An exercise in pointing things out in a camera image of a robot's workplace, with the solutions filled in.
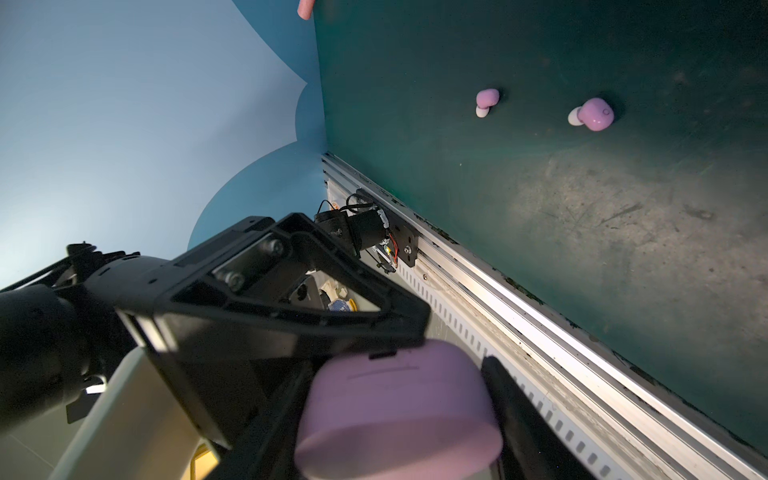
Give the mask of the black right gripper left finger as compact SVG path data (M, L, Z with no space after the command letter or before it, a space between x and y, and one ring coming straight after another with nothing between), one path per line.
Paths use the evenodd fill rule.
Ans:
M313 364L301 361L208 474L210 479L300 479L294 461L299 422L314 377Z

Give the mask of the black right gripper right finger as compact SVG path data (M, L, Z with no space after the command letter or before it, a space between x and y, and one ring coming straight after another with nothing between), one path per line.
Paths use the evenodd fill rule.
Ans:
M502 363L483 359L481 373L492 399L503 447L491 465L493 479L591 479L541 417Z

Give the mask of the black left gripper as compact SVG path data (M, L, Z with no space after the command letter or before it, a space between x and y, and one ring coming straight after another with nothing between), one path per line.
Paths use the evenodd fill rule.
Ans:
M303 214L248 217L173 260L116 261L113 304L203 436L227 448L282 381L270 361L419 347L430 317Z

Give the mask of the purple earbud charging case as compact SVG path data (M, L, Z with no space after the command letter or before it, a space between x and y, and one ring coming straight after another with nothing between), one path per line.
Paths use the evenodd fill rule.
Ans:
M307 479L465 479L502 448L479 367L456 345L428 340L326 362L309 390L294 462Z

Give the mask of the pink earbud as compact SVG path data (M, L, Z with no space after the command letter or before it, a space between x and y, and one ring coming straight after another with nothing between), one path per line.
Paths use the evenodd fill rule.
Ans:
M494 88L481 90L476 95L476 116L478 118L485 118L492 107L496 106L500 101L500 91Z
M613 124L615 113L604 99L595 97L574 108L568 114L567 120L571 126L585 126L593 132L599 132Z

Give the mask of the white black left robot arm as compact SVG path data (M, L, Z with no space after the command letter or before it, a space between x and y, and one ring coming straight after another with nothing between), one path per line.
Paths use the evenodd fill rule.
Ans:
M294 479L321 363L421 345L426 302L301 213L248 217L163 260L71 244L1 292L1 426L111 379L134 347L223 455L216 479Z

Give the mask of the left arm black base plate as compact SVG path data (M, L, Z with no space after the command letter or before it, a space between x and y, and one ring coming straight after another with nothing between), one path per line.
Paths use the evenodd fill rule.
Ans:
M387 230L394 238L397 244L398 264L403 263L413 268L418 258L418 232L411 224L392 208L386 206L382 201L376 200L372 194L362 188L358 188L350 196L353 205L361 203L372 203L378 211L387 219Z

